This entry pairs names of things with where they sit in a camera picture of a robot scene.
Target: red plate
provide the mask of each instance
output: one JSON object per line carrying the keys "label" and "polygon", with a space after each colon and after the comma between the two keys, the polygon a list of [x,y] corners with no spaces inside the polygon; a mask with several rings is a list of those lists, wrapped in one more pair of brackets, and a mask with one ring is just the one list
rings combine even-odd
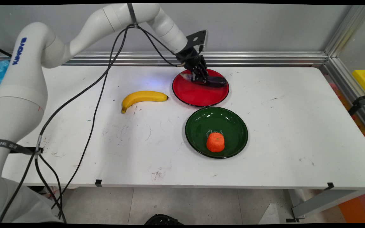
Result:
{"label": "red plate", "polygon": [[[207,69],[210,77],[223,77],[216,71]],[[216,105],[223,101],[229,93],[229,83],[221,88],[213,88],[204,85],[198,85],[185,80],[180,74],[173,81],[174,95],[182,102],[197,106],[208,107]]]}

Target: white table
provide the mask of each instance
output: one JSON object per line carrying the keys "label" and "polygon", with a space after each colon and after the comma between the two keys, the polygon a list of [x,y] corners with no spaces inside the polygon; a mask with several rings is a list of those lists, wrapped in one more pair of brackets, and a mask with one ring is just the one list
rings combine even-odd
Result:
{"label": "white table", "polygon": [[[45,115],[19,144],[35,146],[43,124],[56,108],[105,69],[43,69],[49,93]],[[95,186],[97,179],[102,186],[111,187],[325,189],[327,183],[333,183],[334,188],[323,193],[343,192],[336,200],[365,193],[365,138],[318,69],[211,69],[224,75],[230,86],[227,98],[216,106],[232,110],[247,125],[249,140],[241,153],[212,159],[191,148],[184,127],[199,108],[179,101],[171,89],[182,68],[115,66],[109,72],[94,132],[71,186]],[[62,185],[80,160],[102,81],[68,104],[43,135],[43,157]],[[121,114],[123,98],[143,90],[163,92],[170,98],[140,102]],[[27,155],[10,154],[3,177],[19,181],[28,160]],[[34,170],[32,165],[25,185],[42,185]],[[42,164],[41,171],[49,185],[57,185],[47,166]],[[306,206],[322,208],[321,201]],[[298,213],[296,208],[296,215],[311,212],[302,209]]]}

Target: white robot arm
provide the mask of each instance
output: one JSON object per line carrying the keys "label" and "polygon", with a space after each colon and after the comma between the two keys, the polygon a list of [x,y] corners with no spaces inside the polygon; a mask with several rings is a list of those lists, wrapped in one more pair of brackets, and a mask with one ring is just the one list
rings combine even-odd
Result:
{"label": "white robot arm", "polygon": [[[147,22],[171,51],[183,51],[187,38],[159,4],[136,3],[133,10],[136,21]],[[0,139],[16,143],[42,120],[48,100],[42,66],[60,66],[101,38],[132,23],[125,3],[111,4],[95,11],[77,37],[67,44],[43,23],[26,26],[19,33],[10,65],[0,84]],[[17,183],[1,178],[8,154],[9,149],[0,147],[0,216],[17,186]],[[29,196],[32,193],[26,187],[21,188],[3,222],[56,221],[49,205],[38,195]]]}

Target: white wall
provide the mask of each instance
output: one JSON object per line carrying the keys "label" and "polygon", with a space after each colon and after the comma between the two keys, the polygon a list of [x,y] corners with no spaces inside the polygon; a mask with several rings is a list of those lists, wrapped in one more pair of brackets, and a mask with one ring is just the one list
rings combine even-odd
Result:
{"label": "white wall", "polygon": [[[24,26],[43,22],[64,42],[81,30],[95,10],[107,4],[0,6],[0,48],[11,52]],[[239,3],[161,3],[187,36],[209,31],[208,51],[318,51],[323,50],[347,13],[344,5]],[[145,23],[145,29],[152,31]],[[115,35],[86,51],[109,51]],[[128,32],[124,51],[153,51],[138,30]]]}
{"label": "white wall", "polygon": [[350,72],[365,70],[365,21],[339,55]]}

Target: orange object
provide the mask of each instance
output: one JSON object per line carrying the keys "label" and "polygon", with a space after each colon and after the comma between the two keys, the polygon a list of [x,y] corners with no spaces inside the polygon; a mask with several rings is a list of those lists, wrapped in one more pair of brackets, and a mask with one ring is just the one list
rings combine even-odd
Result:
{"label": "orange object", "polygon": [[208,136],[207,148],[210,152],[221,152],[225,148],[225,139],[221,133],[211,133]]}

